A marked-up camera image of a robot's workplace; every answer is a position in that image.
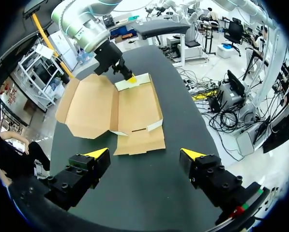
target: gray table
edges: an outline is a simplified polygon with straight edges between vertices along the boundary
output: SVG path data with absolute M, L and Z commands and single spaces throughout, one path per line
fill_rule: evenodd
M 66 125 L 57 123 L 51 174 L 61 171 L 68 158 L 108 147 L 111 165 L 95 190 L 88 190 L 77 207 L 69 212 L 92 222 L 118 229 L 205 231 L 217 220 L 215 208 L 201 190 L 195 190 L 179 166 L 180 148 L 200 153 L 217 150 L 180 75 L 155 46 L 123 54 L 135 75 L 150 73 L 164 116 L 166 149 L 134 156 L 112 156 L 117 136 L 106 132 L 95 140 L 73 137 Z M 77 75 L 93 73 L 95 66 Z M 106 75 L 111 81 L 120 74 Z

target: white cabinet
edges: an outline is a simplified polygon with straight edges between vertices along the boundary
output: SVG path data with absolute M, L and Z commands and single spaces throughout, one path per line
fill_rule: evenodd
M 62 32 L 56 31 L 55 33 L 51 34 L 49 36 L 49 40 L 54 46 L 55 50 L 61 55 L 63 62 L 72 71 L 77 65 L 76 55 Z

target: cardboard box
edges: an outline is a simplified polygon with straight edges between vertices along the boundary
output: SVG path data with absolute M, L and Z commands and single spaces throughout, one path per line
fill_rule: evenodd
M 123 41 L 123 37 L 120 35 L 114 39 L 115 43 L 118 44 Z
M 114 155 L 134 155 L 164 149 L 163 116 L 148 73 L 113 85 L 106 76 L 72 79 L 61 99 L 56 119 L 73 136 L 95 139 L 106 131 L 118 135 Z

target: chair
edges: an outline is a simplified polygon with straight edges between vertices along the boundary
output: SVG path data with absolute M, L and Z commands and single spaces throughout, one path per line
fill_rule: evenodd
M 236 47 L 234 44 L 242 44 L 242 36 L 243 36 L 243 26 L 241 24 L 241 20 L 237 18 L 232 18 L 232 21 L 229 22 L 229 27 L 227 30 L 224 30 L 224 37 L 231 42 L 229 43 L 223 43 L 228 44 L 232 48 L 234 48 L 238 53 L 239 56 L 241 56 L 240 50 L 238 47 Z

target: yellow pole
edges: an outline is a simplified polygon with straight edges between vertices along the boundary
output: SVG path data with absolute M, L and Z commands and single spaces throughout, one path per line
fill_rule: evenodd
M 48 40 L 46 34 L 44 33 L 44 31 L 43 31 L 43 29 L 42 29 L 42 26 L 41 26 L 41 24 L 40 24 L 40 22 L 39 22 L 39 20 L 38 20 L 37 15 L 36 15 L 36 14 L 33 14 L 33 15 L 32 15 L 32 19 L 34 20 L 34 23 L 36 24 L 36 26 L 37 26 L 37 28 L 38 28 L 38 30 L 39 30 L 42 38 L 44 39 L 46 45 L 47 45 L 50 49 L 54 50 L 54 56 L 58 57 L 58 56 L 59 56 L 58 53 L 55 51 L 54 47 L 52 46 L 51 42 Z M 70 70 L 68 69 L 68 67 L 67 67 L 62 61 L 60 62 L 60 65 L 61 65 L 61 67 L 65 70 L 65 72 L 69 75 L 70 78 L 74 78 L 74 76 L 72 75 L 72 73 L 70 72 Z

